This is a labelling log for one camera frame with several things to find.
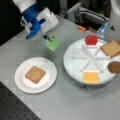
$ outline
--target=cheese slice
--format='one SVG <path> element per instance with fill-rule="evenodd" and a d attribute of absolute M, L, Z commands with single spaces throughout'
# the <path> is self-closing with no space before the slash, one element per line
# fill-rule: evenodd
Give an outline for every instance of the cheese slice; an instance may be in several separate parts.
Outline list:
<path fill-rule="evenodd" d="M 84 72 L 83 73 L 84 83 L 87 84 L 99 84 L 99 78 L 97 72 Z"/>

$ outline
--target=bread slice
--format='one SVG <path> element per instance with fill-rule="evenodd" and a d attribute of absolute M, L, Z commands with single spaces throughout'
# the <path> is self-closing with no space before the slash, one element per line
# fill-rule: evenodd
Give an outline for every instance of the bread slice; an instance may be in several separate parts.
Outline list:
<path fill-rule="evenodd" d="M 26 73 L 25 77 L 31 80 L 33 83 L 37 84 L 44 75 L 45 75 L 45 71 L 43 71 L 40 68 L 37 68 L 36 66 L 33 66 L 30 69 L 30 71 Z"/>
<path fill-rule="evenodd" d="M 101 47 L 102 51 L 111 58 L 120 53 L 120 45 L 116 40 L 112 40 Z"/>
<path fill-rule="evenodd" d="M 84 83 L 87 84 L 99 84 L 99 77 L 97 72 L 84 72 L 83 73 Z"/>
<path fill-rule="evenodd" d="M 108 70 L 111 73 L 115 73 L 115 74 L 120 73 L 120 62 L 114 61 L 114 62 L 109 63 Z"/>

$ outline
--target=red tomato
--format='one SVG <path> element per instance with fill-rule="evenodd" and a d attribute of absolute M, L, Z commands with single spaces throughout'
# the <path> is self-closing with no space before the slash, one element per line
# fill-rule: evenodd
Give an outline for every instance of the red tomato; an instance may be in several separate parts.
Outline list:
<path fill-rule="evenodd" d="M 85 38 L 85 43 L 87 45 L 96 45 L 98 42 L 98 38 L 95 36 L 95 35 L 88 35 L 86 38 Z"/>

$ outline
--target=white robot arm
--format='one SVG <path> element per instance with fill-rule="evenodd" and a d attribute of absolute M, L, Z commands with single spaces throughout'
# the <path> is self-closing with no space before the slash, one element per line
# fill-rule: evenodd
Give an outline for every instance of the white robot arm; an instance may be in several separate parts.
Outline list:
<path fill-rule="evenodd" d="M 55 15 L 48 8 L 39 13 L 39 5 L 35 0 L 13 0 L 19 8 L 28 32 L 26 39 L 36 35 L 39 31 L 45 34 L 53 29 L 59 22 Z"/>
<path fill-rule="evenodd" d="M 19 8 L 21 13 L 30 6 L 36 4 L 35 0 L 13 0 L 13 2 Z"/>

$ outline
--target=white plate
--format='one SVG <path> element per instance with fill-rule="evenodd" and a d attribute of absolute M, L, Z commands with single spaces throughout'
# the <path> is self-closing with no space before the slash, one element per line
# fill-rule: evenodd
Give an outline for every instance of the white plate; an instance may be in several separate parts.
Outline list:
<path fill-rule="evenodd" d="M 25 74 L 36 66 L 45 71 L 44 77 L 37 84 L 25 78 Z M 55 82 L 57 77 L 57 69 L 53 62 L 46 58 L 37 57 L 31 58 L 23 62 L 15 73 L 15 83 L 19 89 L 27 93 L 43 92 Z"/>
<path fill-rule="evenodd" d="M 80 83 L 84 83 L 84 71 L 98 72 L 99 84 L 106 83 L 113 79 L 116 74 L 110 73 L 107 69 L 107 65 L 111 59 L 99 49 L 100 46 L 105 43 L 105 41 L 99 39 L 96 46 L 86 46 L 85 39 L 81 39 L 70 45 L 63 59 L 64 67 L 68 74 Z"/>

